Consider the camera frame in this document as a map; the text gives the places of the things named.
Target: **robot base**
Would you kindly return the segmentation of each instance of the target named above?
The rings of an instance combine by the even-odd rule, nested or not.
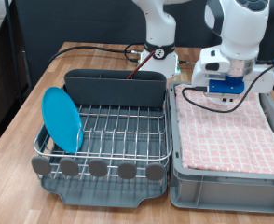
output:
[[[144,50],[141,54],[140,63],[149,55],[149,52]],[[178,66],[178,55],[173,52],[164,60],[156,60],[151,58],[148,62],[140,69],[141,71],[154,71],[163,74],[166,78],[172,78],[176,75],[181,74],[181,69]]]

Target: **gray plastic tab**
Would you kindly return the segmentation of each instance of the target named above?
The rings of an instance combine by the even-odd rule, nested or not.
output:
[[[39,175],[48,175],[51,173],[50,162],[45,157],[33,157],[32,166],[34,171]]]
[[[118,175],[123,179],[133,179],[137,174],[136,165],[129,161],[123,161],[118,165]]]
[[[107,175],[107,163],[101,159],[92,159],[89,162],[89,171],[91,175],[101,177]]]
[[[161,180],[165,174],[165,167],[160,163],[151,163],[146,166],[146,178],[149,180]]]
[[[79,166],[71,158],[63,158],[60,161],[61,170],[64,175],[75,176],[79,174]]]

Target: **power cord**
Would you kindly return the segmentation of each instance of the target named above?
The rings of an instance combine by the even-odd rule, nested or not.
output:
[[[199,105],[193,101],[191,101],[190,99],[188,99],[186,96],[185,96],[185,91],[207,91],[207,87],[187,87],[187,88],[184,88],[182,90],[182,95],[184,96],[184,98],[192,105],[195,105],[195,106],[198,106],[202,109],[206,109],[206,110],[209,110],[209,111],[212,111],[212,112],[216,112],[216,113],[230,113],[230,112],[233,112],[235,111],[236,109],[238,109],[240,107],[240,105],[242,104],[242,102],[246,99],[247,95],[249,94],[251,88],[253,87],[253,85],[255,84],[255,82],[263,75],[265,74],[266,72],[268,72],[270,69],[274,68],[274,65],[271,65],[268,69],[266,69],[265,71],[263,71],[258,77],[255,78],[255,80],[251,83],[249,89],[246,91],[246,93],[244,94],[244,96],[241,98],[240,102],[235,106],[233,107],[232,109],[230,110],[216,110],[216,109],[211,109],[209,107],[206,107],[206,106],[203,106],[203,105]]]
[[[76,46],[76,47],[72,47],[72,48],[69,48],[69,49],[64,49],[64,50],[54,54],[50,58],[49,63],[51,63],[57,56],[65,53],[67,51],[73,50],[73,49],[98,49],[98,50],[104,50],[104,51],[109,51],[109,52],[114,52],[114,53],[125,53],[125,50],[121,50],[121,49],[106,49],[106,48],[93,47],[93,46]]]
[[[182,64],[182,63],[191,63],[189,61],[178,61],[179,64]]]
[[[128,57],[128,53],[131,53],[131,54],[141,54],[142,51],[141,50],[136,50],[136,49],[133,49],[133,50],[128,50],[128,48],[130,48],[131,46],[134,46],[134,45],[144,45],[144,43],[133,43],[133,44],[129,44],[126,46],[126,48],[124,50],[121,50],[121,49],[106,49],[106,48],[101,48],[101,47],[93,47],[93,46],[76,46],[76,47],[71,47],[69,49],[64,49],[56,54],[54,54],[50,60],[49,60],[49,64],[52,63],[52,61],[59,55],[67,52],[67,51],[70,51],[70,50],[73,50],[73,49],[98,49],[98,50],[104,50],[104,51],[109,51],[109,52],[114,52],[114,53],[123,53],[126,57],[126,59],[128,59],[130,62],[133,62],[133,63],[138,63],[139,62],[139,59],[132,59],[132,58],[129,58]],[[189,61],[179,61],[179,63],[191,63]]]
[[[144,43],[133,43],[133,44],[127,45],[127,47],[124,50],[124,54],[125,54],[126,59],[128,59],[130,62],[137,63],[138,59],[131,59],[127,55],[127,53],[141,53],[140,50],[128,50],[129,47],[134,46],[134,45],[144,45]]]

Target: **wooden table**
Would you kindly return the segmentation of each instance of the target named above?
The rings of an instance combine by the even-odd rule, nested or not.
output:
[[[65,43],[63,49],[85,45]],[[124,49],[121,45],[94,45]],[[199,49],[178,48],[180,60],[195,62]],[[133,69],[122,54],[80,49],[69,51],[52,62],[19,113],[0,139],[0,223],[268,223],[274,215],[245,212],[180,209],[171,204],[167,191],[156,199],[145,200],[138,208],[107,208],[63,204],[61,198],[40,186],[32,169],[36,155],[34,139],[43,124],[41,101],[50,86],[60,87],[64,74],[75,68]],[[189,80],[192,65],[181,66],[177,80]]]

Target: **blue plate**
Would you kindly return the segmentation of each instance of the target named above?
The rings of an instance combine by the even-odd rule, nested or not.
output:
[[[79,112],[71,97],[60,88],[48,88],[42,101],[42,113],[54,142],[67,152],[77,152],[82,145],[83,131]]]

